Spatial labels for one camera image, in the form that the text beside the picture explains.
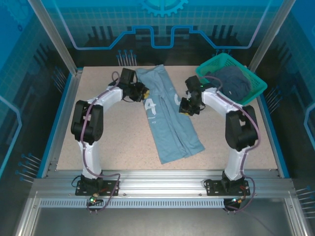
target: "green basket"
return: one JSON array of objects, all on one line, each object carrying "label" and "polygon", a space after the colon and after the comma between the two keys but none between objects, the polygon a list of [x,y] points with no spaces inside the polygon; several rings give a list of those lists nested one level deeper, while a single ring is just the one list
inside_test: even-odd
[{"label": "green basket", "polygon": [[[241,101],[235,101],[241,105],[246,105],[258,97],[264,90],[267,88],[267,84],[245,66],[240,64],[237,60],[231,57],[229,54],[221,53],[210,60],[202,63],[199,67],[196,68],[196,73],[199,77],[206,75],[207,72],[215,72],[225,66],[235,65],[241,69],[244,76],[251,82],[251,91],[250,93]],[[202,78],[201,83],[205,84],[209,81],[206,78]]]}]

